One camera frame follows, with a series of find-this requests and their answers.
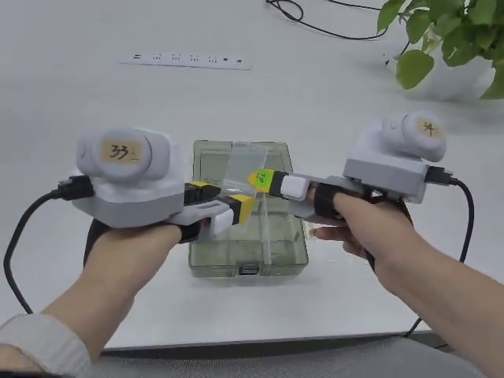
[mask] power strip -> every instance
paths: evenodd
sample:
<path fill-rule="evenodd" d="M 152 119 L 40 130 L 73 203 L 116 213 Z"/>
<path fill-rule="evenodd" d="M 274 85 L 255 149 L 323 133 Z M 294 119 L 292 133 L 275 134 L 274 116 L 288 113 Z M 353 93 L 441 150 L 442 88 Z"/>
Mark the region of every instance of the power strip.
<path fill-rule="evenodd" d="M 119 61 L 126 65 L 167 65 L 175 67 L 195 67 L 203 69 L 249 70 L 243 58 L 228 55 L 207 55 L 187 53 L 137 53 Z"/>

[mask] human hand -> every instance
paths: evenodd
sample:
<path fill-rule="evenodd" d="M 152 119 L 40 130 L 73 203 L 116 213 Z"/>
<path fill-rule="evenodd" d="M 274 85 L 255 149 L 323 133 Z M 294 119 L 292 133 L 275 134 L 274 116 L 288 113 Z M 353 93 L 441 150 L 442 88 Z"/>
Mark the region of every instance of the human hand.
<path fill-rule="evenodd" d="M 346 225 L 318 228 L 313 235 L 318 239 L 341 241 L 346 252 L 361 258 L 365 258 L 366 249 L 376 259 L 379 278 L 381 266 L 426 244 L 408 218 L 392 203 L 373 205 L 338 193 L 333 205 L 345 218 Z"/>
<path fill-rule="evenodd" d="M 81 279 L 134 297 L 181 237 L 180 228 L 173 225 L 110 230 L 93 245 Z"/>

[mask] transparent plastic box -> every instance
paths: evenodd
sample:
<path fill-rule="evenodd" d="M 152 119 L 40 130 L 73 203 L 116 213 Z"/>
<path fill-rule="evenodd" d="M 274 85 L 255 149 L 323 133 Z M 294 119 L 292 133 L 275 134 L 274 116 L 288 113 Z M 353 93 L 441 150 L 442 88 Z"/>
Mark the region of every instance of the transparent plastic box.
<path fill-rule="evenodd" d="M 286 143 L 252 142 L 252 147 L 268 148 L 264 167 L 292 172 L 291 159 Z M 243 172 L 229 172 L 228 163 L 233 143 L 221 141 L 195 142 L 193 180 L 206 181 L 231 193 L 239 190 L 249 194 L 249 187 L 240 183 L 250 174 L 246 162 L 241 161 Z M 232 167 L 237 154 L 233 153 Z M 249 161 L 249 166 L 257 165 Z M 228 180 L 238 178 L 237 182 Z M 294 276 L 308 265 L 305 232 L 302 222 L 288 212 L 288 203 L 281 198 L 257 194 L 249 220 L 233 226 L 202 243 L 192 243 L 189 250 L 189 266 L 197 277 L 234 276 Z"/>

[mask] white table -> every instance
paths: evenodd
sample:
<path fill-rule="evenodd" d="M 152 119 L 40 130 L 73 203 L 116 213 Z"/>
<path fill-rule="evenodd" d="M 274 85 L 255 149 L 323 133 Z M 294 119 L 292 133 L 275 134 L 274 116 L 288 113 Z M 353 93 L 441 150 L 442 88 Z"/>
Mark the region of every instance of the white table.
<path fill-rule="evenodd" d="M 307 21 L 354 35 L 375 30 L 375 13 L 306 3 Z M 324 176 L 342 172 L 367 120 L 428 109 L 446 121 L 450 146 L 443 164 L 476 199 L 468 263 L 504 281 L 502 103 L 408 100 L 383 65 L 383 52 L 404 40 L 397 28 L 380 42 L 342 41 L 287 22 L 261 0 L 12 0 L 2 9 L 1 250 L 26 207 L 70 173 L 75 141 L 91 128 L 170 133 L 182 146 L 187 178 L 196 139 L 287 141 L 297 172 Z M 242 54 L 254 68 L 116 64 L 125 54 L 166 50 Z M 467 212 L 461 192 L 431 187 L 411 211 L 428 240 L 459 254 Z M 29 223 L 13 271 L 34 309 L 79 275 L 89 222 L 70 204 L 53 202 Z M 335 243 L 309 241 L 308 248 L 310 264 L 301 276 L 252 284 L 191 277 L 187 247 L 179 246 L 108 347 L 387 334 L 414 322 L 366 263 Z M 3 277 L 0 298 L 0 322 L 20 312 Z"/>

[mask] green leaf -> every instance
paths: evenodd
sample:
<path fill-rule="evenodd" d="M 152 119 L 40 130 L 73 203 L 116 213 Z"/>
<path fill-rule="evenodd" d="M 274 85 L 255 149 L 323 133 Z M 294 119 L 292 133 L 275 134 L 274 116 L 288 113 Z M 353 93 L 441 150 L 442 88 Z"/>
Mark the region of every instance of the green leaf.
<path fill-rule="evenodd" d="M 422 39 L 422 51 L 428 53 L 432 46 L 435 44 L 435 39 L 432 39 L 428 33 L 424 34 Z"/>
<path fill-rule="evenodd" d="M 443 14 L 454 14 L 463 6 L 463 0 L 428 0 L 433 21 L 437 21 Z"/>
<path fill-rule="evenodd" d="M 435 23 L 435 32 L 440 37 L 449 35 L 453 30 L 458 28 L 462 20 L 453 14 L 443 14 Z"/>
<path fill-rule="evenodd" d="M 408 38 L 411 43 L 417 43 L 425 34 L 429 25 L 431 24 L 431 18 L 428 15 L 427 10 L 415 10 L 415 13 L 411 15 L 406 23 L 406 31 L 408 33 Z"/>
<path fill-rule="evenodd" d="M 483 50 L 487 50 L 491 44 L 495 41 L 495 37 L 497 36 L 496 28 L 485 28 L 481 29 L 476 34 L 476 43 Z"/>
<path fill-rule="evenodd" d="M 443 60 L 449 67 L 465 65 L 480 52 L 475 43 L 467 40 L 462 27 L 453 30 L 443 41 Z"/>
<path fill-rule="evenodd" d="M 504 65 L 495 67 L 494 81 L 481 98 L 485 100 L 504 98 Z"/>
<path fill-rule="evenodd" d="M 422 7 L 428 7 L 427 0 L 412 0 L 408 4 L 408 6 L 399 14 L 399 23 L 401 24 L 401 21 L 404 21 L 408 17 L 410 17 L 411 11 Z"/>
<path fill-rule="evenodd" d="M 404 89 L 415 88 L 434 67 L 434 59 L 420 50 L 405 52 L 397 62 L 397 81 Z"/>
<path fill-rule="evenodd" d="M 504 65 L 504 39 L 497 46 L 488 51 L 488 57 L 493 61 L 494 66 Z"/>
<path fill-rule="evenodd" d="M 491 25 L 496 7 L 497 0 L 478 0 L 469 10 L 469 19 L 475 25 Z"/>
<path fill-rule="evenodd" d="M 388 0 L 382 6 L 378 15 L 378 32 L 388 28 L 392 21 L 398 16 L 399 10 L 405 0 Z"/>

